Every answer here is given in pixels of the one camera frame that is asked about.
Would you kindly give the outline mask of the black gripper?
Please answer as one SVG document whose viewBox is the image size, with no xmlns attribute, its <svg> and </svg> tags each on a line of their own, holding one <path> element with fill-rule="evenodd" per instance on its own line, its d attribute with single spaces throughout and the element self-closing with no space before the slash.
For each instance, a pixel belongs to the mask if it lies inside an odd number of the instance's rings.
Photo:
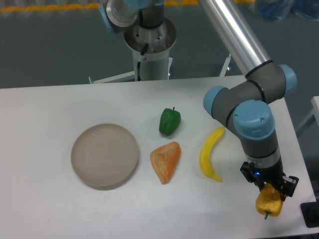
<svg viewBox="0 0 319 239">
<path fill-rule="evenodd" d="M 240 171 L 249 183 L 258 187 L 259 192 L 262 191 L 266 183 L 271 184 L 280 193 L 281 201 L 293 196 L 299 182 L 298 177 L 287 176 L 283 172 L 281 158 L 268 168 L 258 168 L 254 162 L 244 162 Z"/>
</svg>

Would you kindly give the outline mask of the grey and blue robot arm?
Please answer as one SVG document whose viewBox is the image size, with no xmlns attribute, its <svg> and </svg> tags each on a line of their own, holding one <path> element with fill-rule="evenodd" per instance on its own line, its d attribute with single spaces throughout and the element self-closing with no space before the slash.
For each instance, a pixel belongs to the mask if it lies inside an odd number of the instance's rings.
<svg viewBox="0 0 319 239">
<path fill-rule="evenodd" d="M 163 5 L 161 0 L 105 0 L 99 6 L 107 30 L 124 32 L 136 56 L 136 81 L 168 78 L 168 58 L 160 60 L 158 55 L 173 46 L 176 31 Z M 295 90 L 296 75 L 289 66 L 273 62 L 233 2 L 202 0 L 200 5 L 246 79 L 231 89 L 211 88 L 203 107 L 240 139 L 246 180 L 259 189 L 271 184 L 285 200 L 293 196 L 299 180 L 283 172 L 269 104 Z"/>
</svg>

